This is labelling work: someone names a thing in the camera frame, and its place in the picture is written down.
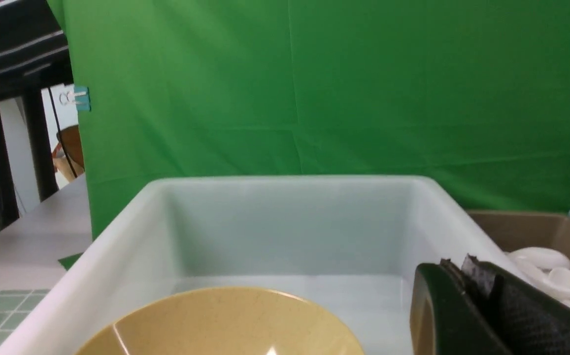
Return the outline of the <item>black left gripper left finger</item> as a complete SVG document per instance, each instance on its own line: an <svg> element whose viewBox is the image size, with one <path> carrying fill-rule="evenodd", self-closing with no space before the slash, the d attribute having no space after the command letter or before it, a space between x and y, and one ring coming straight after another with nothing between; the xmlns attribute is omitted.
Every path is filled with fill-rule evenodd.
<svg viewBox="0 0 570 355"><path fill-rule="evenodd" d="M450 263L415 269L409 311L415 355L510 355Z"/></svg>

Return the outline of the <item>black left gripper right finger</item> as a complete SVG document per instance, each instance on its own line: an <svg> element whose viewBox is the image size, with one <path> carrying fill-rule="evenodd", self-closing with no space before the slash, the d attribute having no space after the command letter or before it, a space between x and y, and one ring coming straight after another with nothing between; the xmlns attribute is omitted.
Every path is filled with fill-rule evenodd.
<svg viewBox="0 0 570 355"><path fill-rule="evenodd" d="M570 355L570 307L472 255L461 266L444 259L440 265L513 355Z"/></svg>

